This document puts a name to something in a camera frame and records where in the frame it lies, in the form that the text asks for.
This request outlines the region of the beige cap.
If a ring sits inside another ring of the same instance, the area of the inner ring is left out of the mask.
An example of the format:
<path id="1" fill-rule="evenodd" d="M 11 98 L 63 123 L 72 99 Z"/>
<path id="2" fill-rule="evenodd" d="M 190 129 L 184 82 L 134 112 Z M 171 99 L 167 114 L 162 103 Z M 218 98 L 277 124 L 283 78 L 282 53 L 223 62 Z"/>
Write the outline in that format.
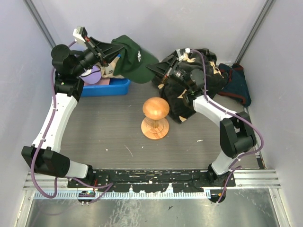
<path id="1" fill-rule="evenodd" d="M 109 65 L 107 67 L 105 67 L 105 66 L 101 67 L 101 77 L 102 78 L 124 79 L 124 77 L 122 75 L 114 75 L 116 63 L 118 62 L 120 57 L 121 57 L 121 55 L 118 54 L 114 58 L 114 60 L 111 63 L 109 63 Z"/>

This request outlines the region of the green NY cap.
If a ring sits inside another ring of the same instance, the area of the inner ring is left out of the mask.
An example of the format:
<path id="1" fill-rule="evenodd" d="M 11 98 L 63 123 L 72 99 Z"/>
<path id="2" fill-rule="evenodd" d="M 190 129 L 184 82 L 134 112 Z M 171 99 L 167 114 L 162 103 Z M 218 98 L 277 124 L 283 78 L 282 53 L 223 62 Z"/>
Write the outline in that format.
<path id="1" fill-rule="evenodd" d="M 120 57 L 114 68 L 114 76 L 122 76 L 138 84 L 148 83 L 154 78 L 155 74 L 147 66 L 159 63 L 159 60 L 152 53 L 126 35 L 113 39 L 111 43 L 124 46 L 119 52 Z"/>

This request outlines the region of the wooden hat stand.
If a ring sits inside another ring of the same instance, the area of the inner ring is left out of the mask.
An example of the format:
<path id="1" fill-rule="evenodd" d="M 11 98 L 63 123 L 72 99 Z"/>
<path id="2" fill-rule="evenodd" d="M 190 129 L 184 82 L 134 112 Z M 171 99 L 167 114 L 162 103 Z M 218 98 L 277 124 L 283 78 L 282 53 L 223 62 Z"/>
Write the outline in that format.
<path id="1" fill-rule="evenodd" d="M 141 131 L 151 140 L 160 140 L 169 132 L 169 122 L 166 116 L 169 113 L 169 104 L 160 97 L 152 97 L 143 104 L 145 118 L 141 123 Z"/>

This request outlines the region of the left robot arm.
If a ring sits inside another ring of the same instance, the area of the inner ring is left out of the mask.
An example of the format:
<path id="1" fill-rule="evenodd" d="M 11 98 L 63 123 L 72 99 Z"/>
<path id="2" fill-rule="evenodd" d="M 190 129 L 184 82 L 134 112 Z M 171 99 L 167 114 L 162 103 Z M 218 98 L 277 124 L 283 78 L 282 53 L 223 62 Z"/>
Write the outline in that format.
<path id="1" fill-rule="evenodd" d="M 39 135 L 31 146 L 23 147 L 21 155 L 31 173 L 77 178 L 83 187 L 90 187 L 95 181 L 92 166 L 60 154 L 61 141 L 84 88 L 81 75 L 97 64 L 107 66 L 123 49 L 123 45 L 104 43 L 87 36 L 80 41 L 84 42 L 86 50 L 71 50 L 64 44 L 52 49 L 52 65 L 55 69 L 51 76 L 55 80 L 52 83 L 52 104 Z"/>

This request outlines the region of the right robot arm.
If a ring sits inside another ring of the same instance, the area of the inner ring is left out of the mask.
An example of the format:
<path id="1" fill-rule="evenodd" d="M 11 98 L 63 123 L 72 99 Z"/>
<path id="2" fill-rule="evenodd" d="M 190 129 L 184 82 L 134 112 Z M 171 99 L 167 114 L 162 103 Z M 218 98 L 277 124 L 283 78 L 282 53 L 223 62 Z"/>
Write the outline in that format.
<path id="1" fill-rule="evenodd" d="M 256 145 L 256 137 L 246 112 L 231 111 L 212 99 L 226 82 L 214 70 L 214 59 L 215 55 L 208 49 L 179 49 L 146 68 L 152 79 L 163 85 L 163 90 L 179 89 L 169 100 L 175 116 L 202 114 L 218 126 L 221 151 L 208 166 L 206 178 L 212 186 L 219 186 L 236 160 Z"/>

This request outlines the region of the purple LA cap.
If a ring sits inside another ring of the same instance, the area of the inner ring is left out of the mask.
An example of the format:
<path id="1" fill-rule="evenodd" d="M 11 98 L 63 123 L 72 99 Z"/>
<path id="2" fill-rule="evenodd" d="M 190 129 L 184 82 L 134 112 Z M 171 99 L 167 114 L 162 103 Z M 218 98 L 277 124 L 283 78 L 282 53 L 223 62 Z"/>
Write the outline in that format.
<path id="1" fill-rule="evenodd" d="M 93 66 L 91 69 L 85 71 L 80 78 L 88 85 L 96 84 L 102 77 L 101 69 L 98 66 Z"/>

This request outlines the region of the pink cap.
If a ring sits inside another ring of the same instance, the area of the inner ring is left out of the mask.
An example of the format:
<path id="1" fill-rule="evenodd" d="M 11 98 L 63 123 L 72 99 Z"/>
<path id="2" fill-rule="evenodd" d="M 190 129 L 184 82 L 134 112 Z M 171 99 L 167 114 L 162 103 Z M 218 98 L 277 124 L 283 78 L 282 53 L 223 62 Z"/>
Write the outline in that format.
<path id="1" fill-rule="evenodd" d="M 97 86 L 108 86 L 110 84 L 110 78 L 101 78 L 97 83 Z"/>

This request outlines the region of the blue plastic bin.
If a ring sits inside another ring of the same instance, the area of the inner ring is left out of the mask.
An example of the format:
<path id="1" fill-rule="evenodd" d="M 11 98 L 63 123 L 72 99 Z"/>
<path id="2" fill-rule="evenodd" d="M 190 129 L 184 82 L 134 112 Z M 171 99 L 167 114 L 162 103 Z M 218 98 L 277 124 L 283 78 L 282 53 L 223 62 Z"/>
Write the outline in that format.
<path id="1" fill-rule="evenodd" d="M 81 96 L 93 97 L 126 95 L 128 93 L 130 83 L 131 81 L 128 79 L 110 78 L 110 84 L 108 86 L 97 86 L 97 84 L 85 84 Z"/>

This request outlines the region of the black floral blanket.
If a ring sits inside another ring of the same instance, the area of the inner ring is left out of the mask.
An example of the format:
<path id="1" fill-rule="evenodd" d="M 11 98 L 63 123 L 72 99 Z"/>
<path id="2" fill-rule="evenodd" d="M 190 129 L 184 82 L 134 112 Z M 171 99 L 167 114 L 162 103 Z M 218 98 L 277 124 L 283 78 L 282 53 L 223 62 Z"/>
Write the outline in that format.
<path id="1" fill-rule="evenodd" d="M 221 74 L 216 66 L 217 56 L 207 48 L 190 49 L 188 59 L 180 63 L 185 71 L 188 89 L 171 80 L 163 84 L 156 76 L 151 80 L 159 89 L 159 95 L 169 104 L 169 117 L 182 123 L 195 114 L 193 100 L 201 95 L 210 98 L 219 93 L 227 84 L 226 74 Z"/>

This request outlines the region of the navy cloth red trim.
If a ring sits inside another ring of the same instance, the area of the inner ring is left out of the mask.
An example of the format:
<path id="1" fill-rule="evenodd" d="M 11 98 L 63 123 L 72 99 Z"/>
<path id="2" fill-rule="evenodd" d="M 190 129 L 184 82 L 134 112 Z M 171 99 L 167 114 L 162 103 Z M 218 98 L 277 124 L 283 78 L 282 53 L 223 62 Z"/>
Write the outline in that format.
<path id="1" fill-rule="evenodd" d="M 232 66 L 220 63 L 218 68 L 222 75 L 227 75 L 227 84 L 218 94 L 230 97 L 242 104 L 244 107 L 250 106 L 251 98 L 245 79 L 244 68 L 237 63 L 234 63 Z"/>

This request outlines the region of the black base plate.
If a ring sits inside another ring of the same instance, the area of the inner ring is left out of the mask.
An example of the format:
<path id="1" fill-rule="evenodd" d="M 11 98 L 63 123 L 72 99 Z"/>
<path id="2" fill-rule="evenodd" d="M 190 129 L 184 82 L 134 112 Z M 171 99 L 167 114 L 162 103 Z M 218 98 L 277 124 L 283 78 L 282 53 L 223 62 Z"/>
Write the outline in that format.
<path id="1" fill-rule="evenodd" d="M 223 187 L 228 174 L 211 182 L 207 172 L 199 169 L 95 169 L 93 186 L 113 183 L 110 192 L 155 193 L 171 186 L 174 193 L 203 192 L 206 187 Z"/>

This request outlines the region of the aluminium front rail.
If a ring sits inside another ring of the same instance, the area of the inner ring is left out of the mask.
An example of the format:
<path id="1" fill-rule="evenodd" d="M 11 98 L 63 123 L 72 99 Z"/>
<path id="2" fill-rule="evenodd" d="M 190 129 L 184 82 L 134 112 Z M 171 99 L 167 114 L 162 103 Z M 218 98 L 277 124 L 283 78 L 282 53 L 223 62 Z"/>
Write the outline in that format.
<path id="1" fill-rule="evenodd" d="M 50 190 L 53 188 L 53 176 L 37 174 L 36 180 L 43 189 Z M 231 181 L 234 181 L 236 189 L 281 188 L 276 171 L 269 169 L 236 170 L 233 177 L 231 177 Z"/>

